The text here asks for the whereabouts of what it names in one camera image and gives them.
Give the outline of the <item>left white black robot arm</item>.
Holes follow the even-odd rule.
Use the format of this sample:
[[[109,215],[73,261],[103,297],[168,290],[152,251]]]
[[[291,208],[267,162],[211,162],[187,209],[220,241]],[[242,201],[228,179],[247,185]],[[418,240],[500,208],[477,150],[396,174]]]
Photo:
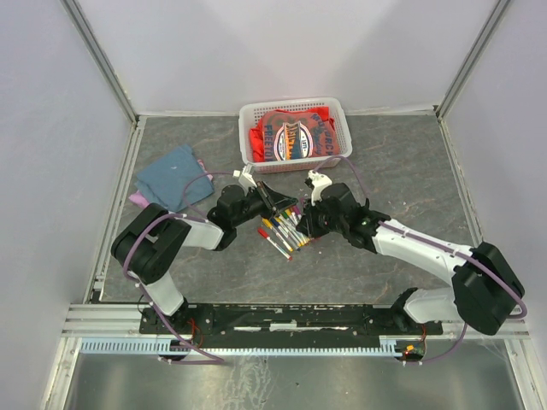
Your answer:
[[[170,333],[179,333],[189,320],[187,300],[169,272],[179,250],[222,251],[235,240],[242,224],[257,217],[271,219],[296,204],[295,197],[262,181],[250,188],[226,186],[205,220],[170,213],[152,203],[117,236],[110,253],[147,301],[159,309],[160,325]]]

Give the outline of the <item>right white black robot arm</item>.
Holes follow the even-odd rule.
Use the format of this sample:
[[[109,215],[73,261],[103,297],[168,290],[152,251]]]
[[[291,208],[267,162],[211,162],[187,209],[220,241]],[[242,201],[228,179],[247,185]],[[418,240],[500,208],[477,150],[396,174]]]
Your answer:
[[[336,232],[357,249],[407,262],[446,284],[405,290],[391,307],[398,332],[409,334],[428,322],[461,321],[493,336],[507,319],[526,316],[523,286],[495,245],[470,247],[410,229],[360,204],[346,184],[321,174],[312,174],[306,184],[311,196],[297,225],[301,233],[319,238]]]

